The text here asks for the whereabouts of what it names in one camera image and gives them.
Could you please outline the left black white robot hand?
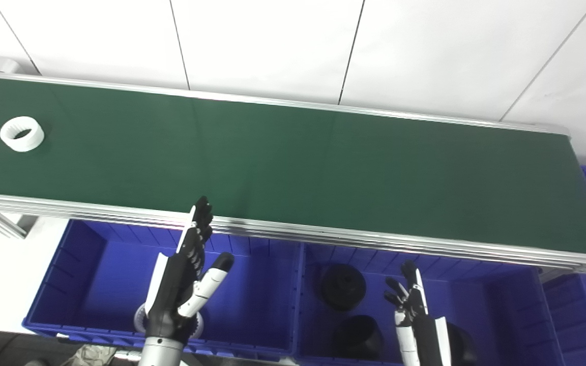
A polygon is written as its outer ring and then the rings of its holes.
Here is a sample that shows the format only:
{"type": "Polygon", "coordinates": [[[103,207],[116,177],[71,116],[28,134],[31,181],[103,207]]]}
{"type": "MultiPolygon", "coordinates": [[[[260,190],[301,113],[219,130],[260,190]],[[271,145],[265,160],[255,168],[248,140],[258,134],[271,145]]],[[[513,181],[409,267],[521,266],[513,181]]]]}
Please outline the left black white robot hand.
{"type": "Polygon", "coordinates": [[[235,263],[223,252],[204,271],[205,245],[212,235],[212,206],[206,196],[195,202],[176,252],[156,260],[145,308],[147,339],[170,339],[185,345],[195,333],[197,314],[218,290],[235,263]]]}

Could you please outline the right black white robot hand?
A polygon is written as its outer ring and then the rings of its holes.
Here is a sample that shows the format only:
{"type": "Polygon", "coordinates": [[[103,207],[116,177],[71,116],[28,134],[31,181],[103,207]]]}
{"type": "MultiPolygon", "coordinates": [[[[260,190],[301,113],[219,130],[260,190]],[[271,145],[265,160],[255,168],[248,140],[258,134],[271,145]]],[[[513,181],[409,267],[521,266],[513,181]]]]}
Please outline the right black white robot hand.
{"type": "Polygon", "coordinates": [[[412,260],[401,265],[406,286],[386,277],[384,299],[394,307],[394,327],[404,365],[451,365],[451,345],[445,317],[433,318],[428,310],[419,269],[412,260]]]}

